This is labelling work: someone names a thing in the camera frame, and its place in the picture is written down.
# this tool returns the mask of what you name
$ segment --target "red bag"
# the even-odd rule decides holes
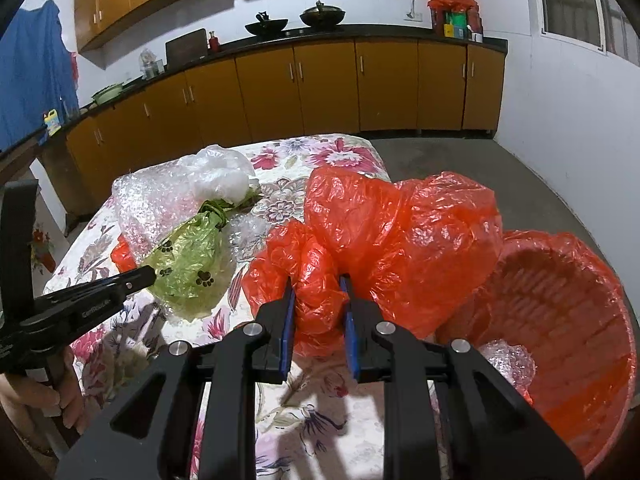
[[[116,265],[119,272],[127,272],[137,267],[136,261],[129,251],[129,244],[127,244],[123,235],[118,236],[118,244],[111,251],[111,261]]]
[[[331,354],[342,346],[342,304],[347,299],[334,260],[297,220],[273,228],[266,245],[242,279],[252,314],[281,298],[290,276],[296,293],[294,350],[302,356]]]
[[[493,191],[449,172],[390,184],[318,168],[306,186],[305,224],[358,295],[420,338],[484,282],[502,247]]]

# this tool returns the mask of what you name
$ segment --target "table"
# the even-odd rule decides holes
[[[384,164],[364,139],[344,135],[299,137],[236,148],[254,165],[263,199],[249,214],[277,225],[303,220],[306,180],[313,168],[351,168],[388,180]],[[110,259],[120,228],[110,198],[73,243],[45,293],[117,274]],[[263,240],[246,247],[223,299],[210,316],[171,319],[147,290],[133,294],[121,312],[73,343],[74,368],[90,415],[113,399],[149,360],[174,340],[193,345],[219,341],[252,319],[240,281]],[[195,478],[204,424],[203,405],[194,441]],[[255,403],[257,475],[277,479],[382,478],[384,403],[381,383],[356,384],[343,354],[296,358],[286,384],[258,384]]]

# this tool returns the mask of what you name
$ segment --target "finger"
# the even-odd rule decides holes
[[[62,382],[57,387],[60,394],[60,408],[66,408],[76,397],[82,397],[78,377],[72,370],[66,370]]]
[[[73,398],[69,405],[62,410],[62,424],[65,425],[65,428],[71,428],[75,425],[83,410],[84,399],[82,396]]]
[[[73,370],[74,368],[74,360],[75,360],[75,356],[74,356],[74,351],[71,349],[71,346],[66,347],[63,351],[62,351],[62,357],[65,360],[65,367],[67,370]]]
[[[50,408],[60,403],[60,394],[33,379],[13,374],[0,376],[0,394],[11,402],[32,408]]]
[[[78,420],[76,420],[76,430],[78,430],[79,434],[84,433],[84,430],[86,430],[87,424],[88,424],[88,419],[86,416],[86,412],[85,410],[82,410],[82,413],[78,417]]]

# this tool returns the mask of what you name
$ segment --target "green pot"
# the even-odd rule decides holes
[[[107,86],[102,90],[94,94],[94,101],[97,105],[101,105],[107,101],[110,101],[114,97],[117,97],[122,93],[122,83],[116,83],[115,85]]]

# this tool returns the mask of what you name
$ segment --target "black gripper frame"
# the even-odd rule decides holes
[[[254,322],[222,341],[169,345],[92,422],[61,460],[56,479],[187,479],[209,382],[198,478],[255,480],[255,383],[287,378],[294,300],[289,281],[283,298],[265,303]]]
[[[10,182],[0,192],[0,373],[33,374],[58,386],[65,374],[62,349],[122,309],[127,295],[153,285],[151,267],[33,298],[31,239],[37,180]],[[31,410],[39,430],[58,456],[78,440],[62,417]]]
[[[350,295],[348,364],[358,382],[385,383],[384,480],[440,478],[427,381],[454,480],[584,480],[564,441],[480,352],[464,340],[427,343],[397,324],[381,333],[378,305],[356,298],[348,276],[340,283]]]

